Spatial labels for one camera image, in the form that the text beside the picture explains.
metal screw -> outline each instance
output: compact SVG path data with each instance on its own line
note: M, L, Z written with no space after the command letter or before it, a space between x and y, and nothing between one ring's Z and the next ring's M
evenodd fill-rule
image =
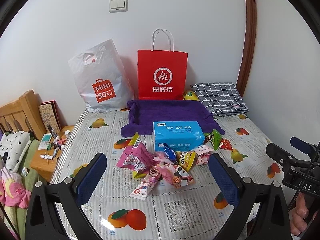
M41 181L37 181L36 184L35 184L36 187L40 187L41 185L42 185Z
M249 177L244 177L243 178L243 181L245 182L245 183L251 183L251 179L249 178Z
M275 181L273 182L273 186L275 186L275 187L280 187L280 183L275 180Z
M69 184L71 181L72 181L72 178L71 178L71 177L67 177L67 178L65 178L65 179L63 180L63 182L64 182L65 184Z

wooden nightstand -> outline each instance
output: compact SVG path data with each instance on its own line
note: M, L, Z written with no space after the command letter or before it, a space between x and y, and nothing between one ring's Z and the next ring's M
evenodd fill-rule
M74 125L65 126L62 128L62 130L59 132L59 136L61 139L64 139L66 136L64 135L64 132L66 130L70 130L72 132ZM40 157L41 154L47 153L47 155L53 155L54 149L51 147L51 150L37 150L35 155L32 158L30 167L35 169L47 182L50 182L51 177L53 175L54 169L57 165L57 158L61 155L62 150L57 151L56 157L53 158L53 160L46 160Z

purple towel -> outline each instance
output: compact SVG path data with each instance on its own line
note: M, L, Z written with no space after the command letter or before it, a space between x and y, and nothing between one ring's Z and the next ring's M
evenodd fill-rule
M127 102L129 124L121 128L123 137L149 135L153 131L153 122L197 121L203 132L219 133L225 131L215 122L213 115L194 100L131 100Z

miniso shopping bag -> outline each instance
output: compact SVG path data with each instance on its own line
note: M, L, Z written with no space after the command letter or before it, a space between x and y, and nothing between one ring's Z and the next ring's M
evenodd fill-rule
M127 107L133 91L121 59L110 39L68 61L76 87L89 112L109 112Z
M171 40L168 34L169 51L154 50L154 42L159 32L170 33L164 29L155 30L152 35L152 49L138 50L139 99L182 99L188 54L174 51L171 33L173 50L171 51Z

haidilao logo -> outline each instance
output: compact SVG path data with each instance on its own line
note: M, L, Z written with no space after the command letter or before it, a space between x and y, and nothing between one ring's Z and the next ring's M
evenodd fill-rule
M153 79L158 85L165 86L171 82L172 72L165 67L158 68L153 75Z

